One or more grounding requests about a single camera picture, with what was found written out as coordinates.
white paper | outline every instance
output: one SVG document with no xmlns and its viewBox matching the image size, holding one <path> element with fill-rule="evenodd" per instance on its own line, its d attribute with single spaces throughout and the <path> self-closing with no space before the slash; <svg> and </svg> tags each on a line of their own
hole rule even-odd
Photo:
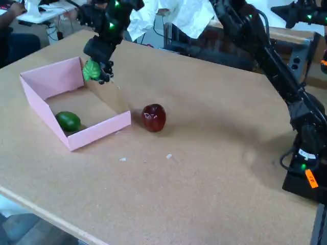
<svg viewBox="0 0 327 245">
<path fill-rule="evenodd" d="M 288 5 L 292 0 L 248 0 L 247 2 L 267 15 L 270 27 L 285 28 L 286 22 L 274 14 L 270 8 Z M 133 41 L 153 27 L 154 18 L 159 9 L 169 9 L 167 22 L 173 23 L 191 38 L 198 38 L 215 16 L 208 0 L 144 0 L 144 3 L 145 6 L 142 9 L 138 12 L 133 11 L 130 16 L 131 24 L 127 31 Z M 324 36 L 323 26 L 316 24 L 298 23 L 293 29 L 318 32 Z"/>
<path fill-rule="evenodd" d="M 39 3 L 41 0 L 25 0 L 25 8 L 27 10 L 28 15 L 32 15 L 34 17 L 40 17 L 41 14 L 39 12 Z"/>
</svg>

red apple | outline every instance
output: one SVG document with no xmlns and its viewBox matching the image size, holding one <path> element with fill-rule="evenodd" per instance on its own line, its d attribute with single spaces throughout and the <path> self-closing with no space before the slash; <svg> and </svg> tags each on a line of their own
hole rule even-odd
<svg viewBox="0 0 327 245">
<path fill-rule="evenodd" d="M 166 123 L 166 112 L 159 104 L 146 106 L 142 111 L 142 121 L 150 132 L 159 132 Z"/>
</svg>

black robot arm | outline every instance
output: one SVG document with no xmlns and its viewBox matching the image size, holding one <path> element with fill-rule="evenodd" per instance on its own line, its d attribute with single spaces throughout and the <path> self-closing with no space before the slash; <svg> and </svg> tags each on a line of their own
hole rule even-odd
<svg viewBox="0 0 327 245">
<path fill-rule="evenodd" d="M 285 6 L 272 7 L 271 11 L 286 21 L 286 28 L 293 28 L 299 22 L 327 26 L 327 1 L 318 7 L 315 0 L 298 0 Z"/>
<path fill-rule="evenodd" d="M 84 47 L 84 53 L 90 56 L 93 69 L 90 75 L 100 84 L 109 82 L 113 76 L 110 61 L 116 46 L 123 40 L 124 31 L 127 30 L 132 10 L 139 10 L 144 6 L 142 0 L 95 0 L 92 4 L 78 6 L 71 0 L 67 2 L 78 8 L 77 20 L 80 25 L 92 27 L 98 33 L 91 38 Z"/>
<path fill-rule="evenodd" d="M 259 10 L 245 1 L 211 0 L 225 34 L 238 47 L 248 51 L 257 61 L 270 83 L 285 101 L 290 124 L 297 131 L 294 145 L 281 158 L 281 165 L 297 174 L 305 169 L 315 171 L 327 145 L 327 122 L 323 105 L 305 91 L 293 71 L 276 53 L 259 17 Z M 287 167 L 283 159 L 293 154 L 293 162 Z"/>
</svg>

cardboard box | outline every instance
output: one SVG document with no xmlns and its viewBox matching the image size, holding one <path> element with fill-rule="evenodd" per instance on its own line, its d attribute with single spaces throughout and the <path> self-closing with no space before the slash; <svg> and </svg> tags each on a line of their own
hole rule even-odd
<svg viewBox="0 0 327 245">
<path fill-rule="evenodd" d="M 131 124 L 130 110 L 114 82 L 84 82 L 79 57 L 20 74 L 27 100 L 70 151 L 85 146 Z M 55 115 L 70 111 L 86 129 L 62 131 Z"/>
</svg>

wooden table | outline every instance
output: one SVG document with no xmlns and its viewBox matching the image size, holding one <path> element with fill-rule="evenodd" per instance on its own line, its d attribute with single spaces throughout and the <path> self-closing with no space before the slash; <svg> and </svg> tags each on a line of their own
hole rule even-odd
<svg viewBox="0 0 327 245">
<path fill-rule="evenodd" d="M 1 194 L 90 244 L 309 244 L 317 205 L 282 190 L 277 160 L 294 133 L 263 75 L 124 41 L 115 82 L 132 111 L 162 104 L 167 125 L 153 134 L 134 121 L 69 152 L 19 73 L 85 57 L 93 35 L 0 70 Z M 309 91 L 327 104 L 326 91 Z"/>
<path fill-rule="evenodd" d="M 211 20 L 208 24 L 211 27 L 223 28 L 223 25 L 217 20 Z M 275 40 L 303 44 L 306 40 L 313 38 L 313 33 L 308 31 L 295 31 L 285 28 L 269 28 L 270 37 Z"/>
</svg>

